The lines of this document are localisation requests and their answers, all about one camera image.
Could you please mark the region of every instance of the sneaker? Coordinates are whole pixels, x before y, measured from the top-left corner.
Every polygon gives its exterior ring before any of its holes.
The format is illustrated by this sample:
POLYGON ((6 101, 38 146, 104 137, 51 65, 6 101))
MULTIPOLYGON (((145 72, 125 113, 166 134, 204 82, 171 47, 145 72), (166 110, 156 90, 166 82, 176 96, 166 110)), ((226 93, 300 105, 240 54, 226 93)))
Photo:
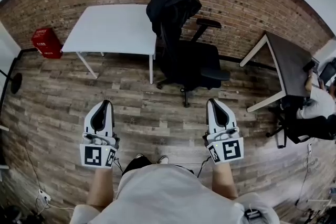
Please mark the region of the sneaker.
POLYGON ((168 164, 169 163, 169 158, 168 156, 164 155, 162 156, 158 161, 158 164, 168 164))

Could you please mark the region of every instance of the dark desk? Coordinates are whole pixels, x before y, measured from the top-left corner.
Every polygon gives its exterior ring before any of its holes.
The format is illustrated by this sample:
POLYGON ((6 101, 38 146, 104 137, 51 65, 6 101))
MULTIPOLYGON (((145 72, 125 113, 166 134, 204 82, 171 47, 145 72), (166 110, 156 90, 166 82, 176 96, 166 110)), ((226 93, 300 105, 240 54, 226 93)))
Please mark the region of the dark desk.
POLYGON ((247 108, 247 112, 262 108, 286 95, 300 97, 309 96, 305 90, 304 83, 307 79, 307 73, 304 72, 303 67, 311 60, 311 54, 282 37, 266 32, 239 65, 243 67, 266 43, 272 54, 278 72, 281 91, 270 98, 247 108))

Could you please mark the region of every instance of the chair armrest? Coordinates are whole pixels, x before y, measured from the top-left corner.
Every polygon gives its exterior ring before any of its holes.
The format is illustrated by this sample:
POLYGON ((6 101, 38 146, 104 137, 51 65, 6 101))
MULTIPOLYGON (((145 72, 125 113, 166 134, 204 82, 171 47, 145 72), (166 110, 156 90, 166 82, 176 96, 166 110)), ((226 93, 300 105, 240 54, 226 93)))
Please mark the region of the chair armrest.
POLYGON ((222 28, 222 25, 215 21, 215 20, 209 20, 209 19, 197 19, 196 23, 198 25, 204 25, 204 26, 210 26, 210 27, 215 27, 215 28, 222 28))
POLYGON ((211 79, 230 80, 230 72, 211 68, 201 68, 201 75, 211 79))

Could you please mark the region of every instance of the red fire extinguisher box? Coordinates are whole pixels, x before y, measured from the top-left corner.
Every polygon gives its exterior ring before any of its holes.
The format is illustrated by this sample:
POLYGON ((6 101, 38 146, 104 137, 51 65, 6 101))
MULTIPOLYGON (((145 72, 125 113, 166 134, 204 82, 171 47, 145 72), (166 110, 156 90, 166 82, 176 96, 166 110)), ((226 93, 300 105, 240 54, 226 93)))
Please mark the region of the red fire extinguisher box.
POLYGON ((52 28, 37 29, 31 40, 43 57, 49 59, 61 58, 62 45, 52 28))

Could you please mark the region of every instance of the white shirt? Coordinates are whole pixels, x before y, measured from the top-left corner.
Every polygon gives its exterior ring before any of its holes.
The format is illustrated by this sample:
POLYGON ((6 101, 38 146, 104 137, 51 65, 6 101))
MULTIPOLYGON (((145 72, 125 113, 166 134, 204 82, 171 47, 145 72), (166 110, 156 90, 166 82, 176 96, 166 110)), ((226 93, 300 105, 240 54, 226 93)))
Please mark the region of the white shirt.
POLYGON ((298 119, 312 119, 318 116, 328 118, 335 112, 335 101, 326 91, 312 87, 310 99, 313 100, 311 105, 298 109, 296 117, 298 119))
POLYGON ((258 208, 268 223, 279 224, 275 211, 257 194, 231 201, 203 186, 186 169, 154 164, 127 172, 116 200, 102 213, 76 206, 70 224, 246 224, 244 212, 249 207, 258 208))

